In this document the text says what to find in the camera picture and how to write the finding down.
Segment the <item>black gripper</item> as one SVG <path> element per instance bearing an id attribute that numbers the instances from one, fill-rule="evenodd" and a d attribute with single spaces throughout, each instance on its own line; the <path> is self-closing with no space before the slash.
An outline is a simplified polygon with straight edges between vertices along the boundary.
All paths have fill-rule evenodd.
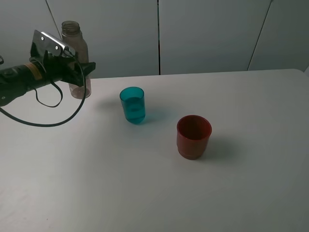
<path id="1" fill-rule="evenodd" d="M 29 61 L 38 68 L 41 77 L 46 81 L 62 81 L 78 87 L 84 85 L 84 78 L 80 73 L 90 74 L 96 69 L 95 62 L 88 62 L 78 63 L 75 70 L 75 57 L 56 57 L 48 52 L 45 52 L 43 57 L 30 57 Z"/>

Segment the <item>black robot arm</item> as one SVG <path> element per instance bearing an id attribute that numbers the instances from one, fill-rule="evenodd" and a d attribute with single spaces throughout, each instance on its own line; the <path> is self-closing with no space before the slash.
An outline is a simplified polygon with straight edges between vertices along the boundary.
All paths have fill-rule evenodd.
<path id="1" fill-rule="evenodd" d="M 31 90 L 57 81 L 82 87 L 82 75 L 96 68 L 95 62 L 78 66 L 73 56 L 55 56 L 45 51 L 42 57 L 32 57 L 30 62 L 0 71 L 0 105 L 6 106 Z"/>

